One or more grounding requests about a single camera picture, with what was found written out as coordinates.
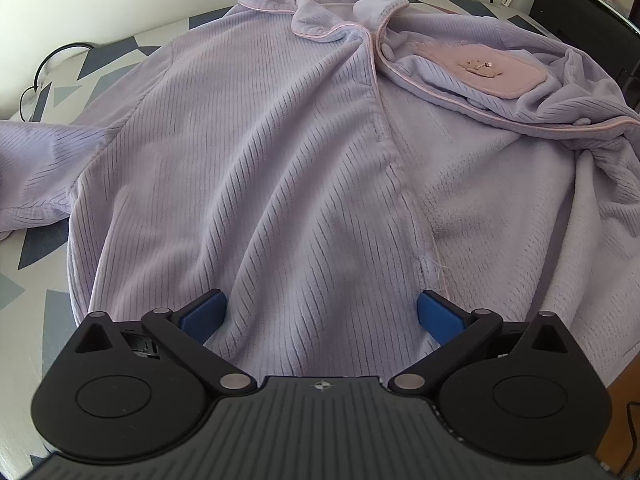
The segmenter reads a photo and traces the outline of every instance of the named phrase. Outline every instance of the ribbed fleece fabric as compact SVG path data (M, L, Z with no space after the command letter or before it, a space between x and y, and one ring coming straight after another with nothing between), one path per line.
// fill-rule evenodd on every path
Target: ribbed fleece fabric
M543 112L469 107L407 69L398 23L410 40L430 15L405 6L240 0L73 126L1 123L0 231L70 216L78 321L222 289L206 346L259 379L390 377L435 347L415 309L435 288L509 320L557 312L609 382L640 340L638 117L583 54L549 69ZM503 27L460 23L449 39L488 31L494 48ZM526 55L561 59L548 41Z

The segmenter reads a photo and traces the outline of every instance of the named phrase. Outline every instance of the wooden floor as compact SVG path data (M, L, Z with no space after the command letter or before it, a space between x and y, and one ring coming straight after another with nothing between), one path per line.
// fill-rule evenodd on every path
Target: wooden floor
M620 473L632 450L626 405L629 401L640 402L640 355L609 387L609 395L613 404L611 424L596 456L607 464L614 473ZM631 409L636 434L640 436L640 405ZM625 471L625 476L640 468L640 450Z

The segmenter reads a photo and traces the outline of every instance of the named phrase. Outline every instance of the geometric patterned tablecloth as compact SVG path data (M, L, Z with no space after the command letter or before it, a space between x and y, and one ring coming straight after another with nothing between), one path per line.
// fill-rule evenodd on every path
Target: geometric patterned tablecloth
M423 12L493 16L548 34L528 16L502 6L475 0L409 1ZM191 16L67 59L44 78L31 120L70 123L146 56L228 9ZM14 120L20 120L17 114ZM0 472L9 480L23 476L46 453L31 423L30 403L42 375L75 330L66 279L67 235L68 222L63 220L13 232L0 242Z

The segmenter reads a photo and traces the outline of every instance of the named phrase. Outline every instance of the metal screw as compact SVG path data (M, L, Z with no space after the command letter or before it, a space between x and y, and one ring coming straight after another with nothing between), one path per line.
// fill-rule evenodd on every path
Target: metal screw
M396 386L403 390L417 390L424 386L424 377L418 374L402 374L394 379Z
M242 390L251 384L251 377L244 374L227 374L220 379L220 386L227 390Z

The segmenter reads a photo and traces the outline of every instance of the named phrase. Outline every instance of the cable tag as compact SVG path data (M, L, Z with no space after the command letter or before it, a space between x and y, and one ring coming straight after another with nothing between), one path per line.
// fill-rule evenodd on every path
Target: cable tag
M503 1L502 1L502 4L503 4L505 7L509 7L509 6L511 5L511 2L512 2L512 1L513 1L513 0L503 0Z

